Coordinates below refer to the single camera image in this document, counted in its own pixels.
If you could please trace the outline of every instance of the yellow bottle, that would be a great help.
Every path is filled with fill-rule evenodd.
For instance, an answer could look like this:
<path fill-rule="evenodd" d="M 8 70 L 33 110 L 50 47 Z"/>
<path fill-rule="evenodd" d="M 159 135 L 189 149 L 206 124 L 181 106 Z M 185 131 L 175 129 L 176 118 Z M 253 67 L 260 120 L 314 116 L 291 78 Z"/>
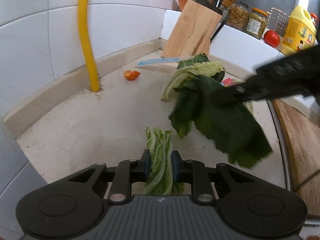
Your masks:
<path fill-rule="evenodd" d="M 285 31 L 281 52 L 286 56 L 312 47 L 316 40 L 316 28 L 305 8 L 298 5 L 291 13 Z"/>

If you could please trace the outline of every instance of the wooden cutting board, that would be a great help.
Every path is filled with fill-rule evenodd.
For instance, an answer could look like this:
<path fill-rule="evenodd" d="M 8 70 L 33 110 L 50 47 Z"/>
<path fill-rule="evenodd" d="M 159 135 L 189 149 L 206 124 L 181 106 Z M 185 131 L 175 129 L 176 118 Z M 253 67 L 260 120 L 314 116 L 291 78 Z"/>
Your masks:
<path fill-rule="evenodd" d="M 210 36 L 221 17 L 211 9 L 188 0 L 161 57 L 209 55 Z"/>
<path fill-rule="evenodd" d="M 284 134 L 293 186 L 303 182 L 320 169 L 320 128 L 292 106 L 280 99 L 273 101 Z M 308 208 L 308 214 L 320 216 L 320 174 L 296 192 Z"/>

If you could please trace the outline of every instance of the wire rack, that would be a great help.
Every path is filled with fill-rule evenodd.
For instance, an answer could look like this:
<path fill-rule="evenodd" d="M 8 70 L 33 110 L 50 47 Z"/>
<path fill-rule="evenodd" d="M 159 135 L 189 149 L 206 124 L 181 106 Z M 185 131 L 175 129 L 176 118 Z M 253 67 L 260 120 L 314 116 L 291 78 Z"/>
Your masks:
<path fill-rule="evenodd" d="M 275 30 L 279 36 L 284 37 L 285 30 L 289 22 L 289 15 L 274 7 L 271 8 L 268 14 L 267 28 L 270 30 Z"/>

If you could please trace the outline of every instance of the metal edge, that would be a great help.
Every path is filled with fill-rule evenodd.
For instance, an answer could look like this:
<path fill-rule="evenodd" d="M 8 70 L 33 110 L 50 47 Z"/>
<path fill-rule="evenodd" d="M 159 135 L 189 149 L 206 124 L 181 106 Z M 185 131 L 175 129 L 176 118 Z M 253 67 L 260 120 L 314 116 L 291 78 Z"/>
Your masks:
<path fill-rule="evenodd" d="M 276 128 L 276 133 L 279 138 L 280 151 L 281 151 L 283 167 L 284 167 L 284 178 L 285 178 L 286 189 L 293 192 L 292 172 L 291 172 L 291 167 L 290 167 L 288 149 L 287 149 L 287 145 L 285 143 L 283 131 L 282 131 L 275 107 L 273 106 L 273 104 L 270 100 L 267 100 L 267 104 L 268 104 L 268 107 L 269 107 L 269 110 L 270 110 L 270 113 L 271 113 L 271 116 L 273 119 L 273 123 Z M 320 226 L 320 220 L 315 219 L 315 218 L 311 218 L 311 217 L 307 217 L 306 221 L 304 222 L 304 225 L 305 226 Z"/>

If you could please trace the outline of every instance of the orange bowl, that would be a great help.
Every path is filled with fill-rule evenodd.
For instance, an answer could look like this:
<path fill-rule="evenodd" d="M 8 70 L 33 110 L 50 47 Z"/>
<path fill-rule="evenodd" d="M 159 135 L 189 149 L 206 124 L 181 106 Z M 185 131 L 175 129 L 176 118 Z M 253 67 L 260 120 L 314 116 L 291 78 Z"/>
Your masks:
<path fill-rule="evenodd" d="M 184 8 L 184 6 L 186 5 L 187 1 L 188 1 L 188 0 L 178 0 L 180 11 L 183 10 L 183 8 Z"/>

